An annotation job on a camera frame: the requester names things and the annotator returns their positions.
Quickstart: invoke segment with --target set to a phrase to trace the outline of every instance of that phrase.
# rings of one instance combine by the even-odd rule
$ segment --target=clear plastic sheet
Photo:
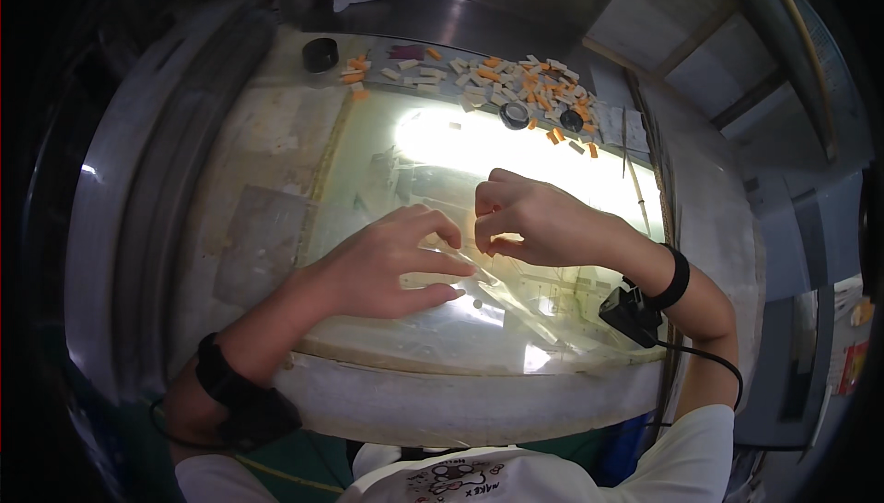
[[[593,371],[662,357],[662,350],[639,347],[599,318],[599,305],[621,282],[619,273],[492,258],[472,239],[476,185],[493,166],[553,182],[644,230],[632,181],[621,179],[620,158],[601,150],[590,161],[583,159],[588,153],[578,155],[567,145],[550,150],[539,130],[512,132],[480,111],[463,114],[445,103],[378,91],[372,99],[371,106],[356,106],[342,128],[322,201],[302,233],[298,265],[314,262],[385,213],[422,202],[448,214],[464,237],[460,251],[435,235],[426,246],[476,265],[477,273],[465,279],[404,275],[405,288],[447,282],[467,294],[398,321],[330,318],[300,351],[351,364],[472,375]],[[543,146],[529,148],[541,140]],[[465,150],[466,144],[473,148]],[[507,154],[507,146],[520,152]],[[636,170],[647,202],[657,201],[649,208],[651,237],[662,240],[653,174]]]

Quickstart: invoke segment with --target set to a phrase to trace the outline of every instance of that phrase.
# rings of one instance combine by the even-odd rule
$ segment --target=black cable
[[[188,442],[181,438],[176,438],[172,436],[169,432],[163,430],[163,428],[157,423],[156,415],[154,415],[154,410],[160,403],[163,403],[162,398],[157,399],[156,401],[151,403],[148,414],[150,415],[150,423],[154,425],[154,428],[157,429],[157,432],[159,432],[160,435],[163,436],[163,438],[168,439],[173,444],[181,445],[182,447],[189,447],[191,449],[199,449],[202,451],[228,451],[231,449],[229,445],[197,444],[196,442]]]
[[[736,384],[739,389],[736,392],[736,403],[734,404],[734,409],[736,409],[740,405],[740,399],[743,398],[743,375],[740,374],[740,370],[735,367],[734,364],[729,362],[724,357],[720,357],[716,354],[710,354],[709,352],[704,352],[701,349],[695,349],[693,347],[679,346],[677,344],[670,344],[668,342],[657,341],[658,346],[663,346],[667,349],[672,349],[679,352],[687,352],[689,354],[694,354],[698,357],[703,357],[704,359],[708,359],[710,361],[714,361],[717,364],[721,364],[727,370],[734,373],[736,376]]]
[[[334,478],[334,481],[337,482],[337,486],[341,490],[346,490],[347,487],[344,486],[344,483],[341,482],[340,478],[338,478],[337,475],[334,473],[334,469],[332,468],[332,465],[328,464],[328,462],[326,461],[326,456],[323,454],[323,452],[319,451],[319,447],[316,446],[316,443],[315,443],[315,441],[313,441],[313,437],[310,435],[310,433],[311,433],[310,431],[304,431],[304,434],[307,435],[307,439],[310,441],[310,445],[313,445],[313,451],[315,451],[316,454],[319,455],[319,460],[323,462],[323,466],[326,467],[326,470],[328,470],[328,473],[331,475],[331,477]]]

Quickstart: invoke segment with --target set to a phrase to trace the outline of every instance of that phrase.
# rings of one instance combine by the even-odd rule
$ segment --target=green floor
[[[99,398],[79,371],[66,360],[58,332],[43,332],[48,353],[77,394],[92,410],[98,428],[116,438],[116,461],[122,481],[134,501],[183,501],[175,482],[166,441],[149,422],[149,397],[118,407]],[[158,413],[162,424],[162,413]],[[594,463],[605,431],[592,431],[565,438],[520,444],[521,447],[560,457],[589,468]],[[266,447],[239,455],[238,459],[257,476],[280,501],[334,501],[352,476],[343,439],[315,432],[298,431]]]

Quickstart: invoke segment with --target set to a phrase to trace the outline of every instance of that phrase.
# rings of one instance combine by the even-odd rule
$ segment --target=transparent plastic film
[[[311,202],[297,265],[315,262],[374,219],[365,211]],[[595,280],[606,296],[612,282],[581,278],[584,268],[534,268],[501,255],[492,259],[478,252],[471,231],[463,234],[466,243],[460,251],[435,234],[421,247],[476,266],[474,275],[415,272],[401,277],[406,289],[444,282],[464,290],[463,296],[395,321],[328,318],[297,349],[350,364],[469,375],[589,372],[661,355],[604,324],[598,318],[598,303],[604,297],[593,297],[578,287],[580,283],[591,287]],[[615,272],[591,269],[619,281]]]

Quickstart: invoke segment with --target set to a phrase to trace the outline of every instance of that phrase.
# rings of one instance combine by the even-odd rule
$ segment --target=white cloth
[[[638,461],[635,474],[600,488],[579,465],[526,449],[480,447],[419,462],[393,463],[361,476],[338,503],[709,503],[724,498],[734,443],[734,411],[691,411]],[[175,467],[188,503],[275,501],[236,460],[200,455]]]

